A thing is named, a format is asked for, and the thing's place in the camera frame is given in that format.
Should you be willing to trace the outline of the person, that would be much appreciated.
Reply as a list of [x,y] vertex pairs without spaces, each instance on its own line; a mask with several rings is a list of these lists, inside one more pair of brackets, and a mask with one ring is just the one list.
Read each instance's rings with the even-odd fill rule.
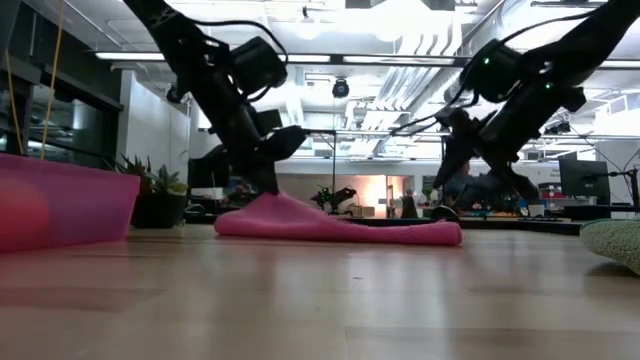
[[466,162],[443,189],[443,203],[457,213],[469,212],[481,202],[476,178],[470,174],[470,169],[470,163]]

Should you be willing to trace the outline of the black computer monitor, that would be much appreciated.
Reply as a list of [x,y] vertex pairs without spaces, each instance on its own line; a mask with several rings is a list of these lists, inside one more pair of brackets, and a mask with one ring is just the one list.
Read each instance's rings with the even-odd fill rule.
[[191,188],[224,188],[229,185],[229,180],[230,164],[223,145],[188,162],[188,185]]
[[609,171],[602,161],[559,161],[561,187],[565,196],[595,197],[598,205],[610,204]]

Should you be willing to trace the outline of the black background gantry frame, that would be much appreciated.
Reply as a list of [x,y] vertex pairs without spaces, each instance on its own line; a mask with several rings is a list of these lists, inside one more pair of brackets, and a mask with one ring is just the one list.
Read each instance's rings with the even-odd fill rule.
[[323,138],[324,135],[330,135],[333,137],[333,142],[330,143],[328,141],[325,141],[327,144],[330,145],[331,149],[332,149],[332,186],[331,186],[331,190],[332,190],[332,199],[331,199],[331,204],[333,206],[334,204],[334,200],[335,200],[335,193],[336,193],[336,160],[337,160],[337,140],[338,140],[338,135],[337,135],[337,131],[335,129],[329,130],[329,129],[305,129],[304,130],[305,133],[307,134],[307,136],[311,136],[311,135],[318,135],[321,138]]

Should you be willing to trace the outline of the potted succulent plant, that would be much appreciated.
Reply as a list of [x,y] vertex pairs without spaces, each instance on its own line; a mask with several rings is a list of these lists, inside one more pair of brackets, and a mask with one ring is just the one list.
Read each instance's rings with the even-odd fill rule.
[[136,197],[131,225],[141,229],[169,229],[179,224],[187,205],[188,186],[179,179],[179,172],[171,173],[166,165],[157,171],[135,156],[130,160],[121,155],[123,163],[115,158],[105,163],[112,170],[139,178],[139,194]]

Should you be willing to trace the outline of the green microfiber towel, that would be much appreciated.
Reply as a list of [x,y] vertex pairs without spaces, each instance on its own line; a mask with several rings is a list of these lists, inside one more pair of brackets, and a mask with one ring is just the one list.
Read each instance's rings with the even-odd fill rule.
[[579,237],[590,252],[616,261],[640,275],[640,216],[588,222],[580,228]]

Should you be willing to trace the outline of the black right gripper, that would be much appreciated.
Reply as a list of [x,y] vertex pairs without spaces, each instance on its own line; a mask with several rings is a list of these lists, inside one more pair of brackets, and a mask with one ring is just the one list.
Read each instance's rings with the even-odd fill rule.
[[480,120],[462,108],[436,119],[448,125],[445,153],[434,186],[444,186],[477,154],[489,162],[489,176],[500,190],[510,189],[527,201],[539,199],[538,188],[508,162],[563,103],[563,86],[547,74],[548,62],[534,60],[503,42],[484,45],[462,73],[462,85],[477,98],[501,108]]

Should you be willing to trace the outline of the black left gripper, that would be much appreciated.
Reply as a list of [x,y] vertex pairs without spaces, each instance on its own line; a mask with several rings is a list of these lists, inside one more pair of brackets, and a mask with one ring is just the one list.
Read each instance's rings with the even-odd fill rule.
[[200,107],[226,148],[229,162],[260,192],[279,194],[275,164],[258,153],[263,135],[257,129],[252,106],[287,78],[284,62],[261,37],[230,50],[219,47],[208,59],[197,79]]

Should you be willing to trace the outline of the long ceiling light strip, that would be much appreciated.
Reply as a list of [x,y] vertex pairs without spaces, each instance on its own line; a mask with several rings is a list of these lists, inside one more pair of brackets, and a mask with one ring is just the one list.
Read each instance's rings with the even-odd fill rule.
[[[151,62],[163,63],[164,56],[158,52],[96,52],[96,57],[111,62]],[[408,56],[408,55],[344,55],[344,54],[289,54],[280,55],[282,61],[296,65],[354,65],[354,66],[397,66],[397,67],[437,67],[462,68],[470,60],[464,56]]]

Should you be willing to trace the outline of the pink translucent plastic tray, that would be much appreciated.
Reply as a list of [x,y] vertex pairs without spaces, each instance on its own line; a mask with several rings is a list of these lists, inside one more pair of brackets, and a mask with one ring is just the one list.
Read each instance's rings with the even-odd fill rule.
[[0,253],[125,239],[139,179],[0,153]]

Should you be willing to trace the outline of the pink microfiber towel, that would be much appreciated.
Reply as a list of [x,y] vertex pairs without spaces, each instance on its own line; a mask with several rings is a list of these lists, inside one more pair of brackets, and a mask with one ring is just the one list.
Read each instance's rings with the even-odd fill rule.
[[264,193],[245,207],[218,216],[214,229],[221,236],[310,242],[458,246],[463,240],[455,222],[361,225],[330,216],[283,192]]

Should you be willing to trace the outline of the black metal table frame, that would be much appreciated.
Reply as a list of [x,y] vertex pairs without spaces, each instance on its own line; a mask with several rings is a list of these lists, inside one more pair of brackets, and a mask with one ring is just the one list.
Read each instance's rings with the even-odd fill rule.
[[[212,225],[220,215],[195,215],[188,214],[185,221],[190,225]],[[362,218],[341,218],[343,220],[367,225],[367,226],[399,226],[399,225],[418,225],[431,224],[440,221],[455,222],[460,225],[463,230],[516,230],[530,231],[560,235],[576,236],[579,233],[581,225],[575,222],[549,222],[549,221],[529,221],[519,218],[471,218],[467,220],[432,220],[429,218],[418,219],[362,219]]]

